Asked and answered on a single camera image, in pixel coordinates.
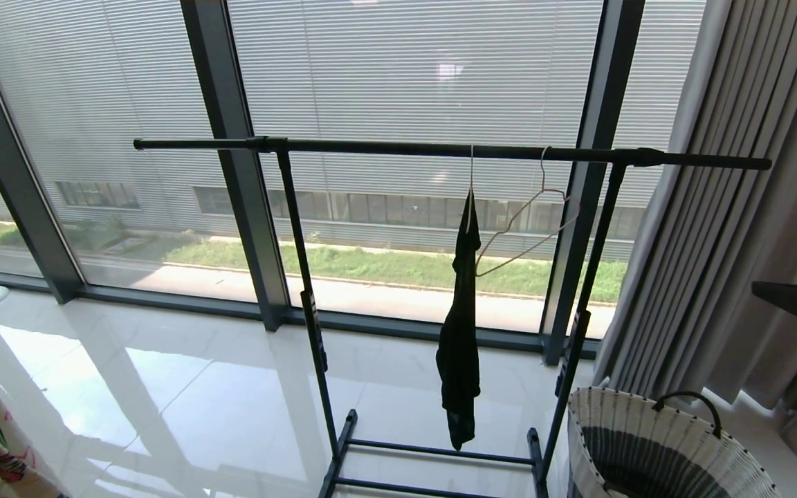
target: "basket handle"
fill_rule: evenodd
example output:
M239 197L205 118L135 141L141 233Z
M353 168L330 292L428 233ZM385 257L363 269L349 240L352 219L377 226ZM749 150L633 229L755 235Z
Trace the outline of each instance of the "basket handle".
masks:
M712 401L706 399L706 397L700 393L695 393L695 391L675 391L674 393L664 394L657 399L654 409L656 411L662 410L664 407L666 407L666 400L675 396L690 396L703 401L703 404L705 404L709 411L712 412L712 419L715 421L715 429L712 431L712 435L718 439L722 438L722 419L720 419L718 416L718 410L715 409L715 405L712 404Z

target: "grass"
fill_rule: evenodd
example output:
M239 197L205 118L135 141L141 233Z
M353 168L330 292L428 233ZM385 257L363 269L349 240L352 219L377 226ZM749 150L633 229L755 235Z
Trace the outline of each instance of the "grass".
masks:
M110 226L77 226L66 228L73 249L97 252L113 240L124 236L124 230ZM0 246L22 246L23 239L13 223L0 221ZM316 277L335 277L405 286L452 289L455 274L452 256L430 252L366 251L360 247L307 248L310 269ZM149 243L119 255L139 261L164 264L191 264L218 268L247 269L240 243L202 239L191 235L152 237ZM292 245L282 246L282 262L288 273L300 273L297 251ZM483 258L479 271L500 264L502 259ZM520 294L542 297L547 289L551 261L520 259L477 280L477 290L485 293ZM602 261L592 287L594 302L616 303L620 285L626 274L625 261Z

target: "gray curtain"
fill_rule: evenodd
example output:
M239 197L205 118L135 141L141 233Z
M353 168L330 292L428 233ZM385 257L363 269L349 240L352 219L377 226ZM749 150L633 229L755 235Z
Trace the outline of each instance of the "gray curtain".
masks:
M645 396L708 385L733 400L767 339L743 327L743 306L757 306L750 281L764 279L765 249L797 199L797 2L708 3L688 79L670 148L775 166L666 168L595 379Z

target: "concrete sidewalk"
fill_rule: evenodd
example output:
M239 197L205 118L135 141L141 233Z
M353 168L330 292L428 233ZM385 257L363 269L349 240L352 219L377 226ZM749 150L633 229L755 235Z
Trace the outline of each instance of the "concrete sidewalk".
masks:
M86 280L103 286L129 287L162 293L178 293L221 299L256 302L254 286L247 271L197 268L171 264L149 264L119 258L80 256ZM0 248L0 271L38 275L38 268L28 252ZM313 286L320 309L361 315L382 315L442 322L451 308L452 293L440 290L417 290L376 286L315 278ZM300 305L303 283L288 277L288 289L294 305ZM478 296L477 318L480 327L537 332L543 299ZM614 318L613 306L589 306L590 338L601 338Z

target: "laundry basket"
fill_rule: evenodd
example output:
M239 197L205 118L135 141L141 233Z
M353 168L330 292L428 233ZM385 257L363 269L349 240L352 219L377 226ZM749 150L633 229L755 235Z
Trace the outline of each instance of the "laundry basket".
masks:
M693 396L715 423L666 407ZM570 396L567 438L571 498L768 498L777 486L699 393L659 400L589 387Z

